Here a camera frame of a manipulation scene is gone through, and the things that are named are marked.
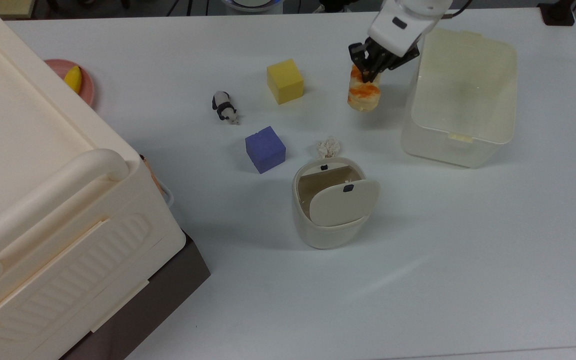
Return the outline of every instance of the white plastic bin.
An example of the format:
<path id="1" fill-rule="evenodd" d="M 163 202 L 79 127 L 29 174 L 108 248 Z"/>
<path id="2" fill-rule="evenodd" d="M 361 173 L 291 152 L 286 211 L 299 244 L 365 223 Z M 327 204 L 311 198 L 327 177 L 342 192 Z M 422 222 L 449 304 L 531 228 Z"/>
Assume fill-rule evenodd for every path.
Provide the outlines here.
<path id="1" fill-rule="evenodd" d="M 380 186 L 345 157 L 310 162 L 292 180 L 293 217 L 301 239 L 317 249 L 354 239 L 373 212 Z"/>
<path id="2" fill-rule="evenodd" d="M 478 167 L 512 139 L 516 109 L 515 48 L 435 28 L 423 41 L 401 145 L 411 155 Z"/>

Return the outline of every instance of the blue cube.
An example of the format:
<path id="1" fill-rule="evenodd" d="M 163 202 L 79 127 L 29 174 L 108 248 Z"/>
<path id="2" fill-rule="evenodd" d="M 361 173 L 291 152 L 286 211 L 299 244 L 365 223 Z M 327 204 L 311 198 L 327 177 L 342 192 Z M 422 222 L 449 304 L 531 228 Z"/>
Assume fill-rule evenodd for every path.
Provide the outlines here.
<path id="1" fill-rule="evenodd" d="M 286 161 L 286 146 L 270 126 L 246 137 L 246 153 L 259 174 Z"/>

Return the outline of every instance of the panda figurine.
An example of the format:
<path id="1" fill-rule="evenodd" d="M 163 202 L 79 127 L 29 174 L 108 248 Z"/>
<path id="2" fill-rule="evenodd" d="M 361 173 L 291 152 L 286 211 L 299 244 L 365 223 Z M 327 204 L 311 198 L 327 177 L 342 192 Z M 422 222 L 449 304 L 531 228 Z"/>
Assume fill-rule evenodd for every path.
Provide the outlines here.
<path id="1" fill-rule="evenodd" d="M 231 96 L 225 91 L 217 91 L 212 97 L 212 109 L 217 111 L 221 120 L 227 120 L 233 125 L 239 125 L 237 109 L 231 104 Z"/>

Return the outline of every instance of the storage box lid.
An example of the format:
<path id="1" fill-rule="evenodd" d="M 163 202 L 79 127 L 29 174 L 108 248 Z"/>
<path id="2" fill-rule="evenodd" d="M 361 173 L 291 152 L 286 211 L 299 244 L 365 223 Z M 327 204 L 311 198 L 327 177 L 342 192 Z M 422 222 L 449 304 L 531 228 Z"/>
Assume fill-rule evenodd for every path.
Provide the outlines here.
<path id="1" fill-rule="evenodd" d="M 410 96 L 417 125 L 505 144 L 515 129 L 517 51 L 474 32 L 435 28 L 423 39 Z"/>
<path id="2" fill-rule="evenodd" d="M 0 19 L 0 213 L 95 148 L 138 158 Z"/>

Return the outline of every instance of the container handle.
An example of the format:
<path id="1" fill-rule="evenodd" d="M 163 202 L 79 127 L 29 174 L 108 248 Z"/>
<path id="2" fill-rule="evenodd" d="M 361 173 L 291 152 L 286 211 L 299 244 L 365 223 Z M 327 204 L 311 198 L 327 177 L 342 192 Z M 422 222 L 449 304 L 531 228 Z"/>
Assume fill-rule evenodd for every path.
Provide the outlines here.
<path id="1" fill-rule="evenodd" d="M 80 153 L 0 214 L 0 252 L 99 176 L 121 182 L 129 172 L 121 155 L 108 148 Z"/>

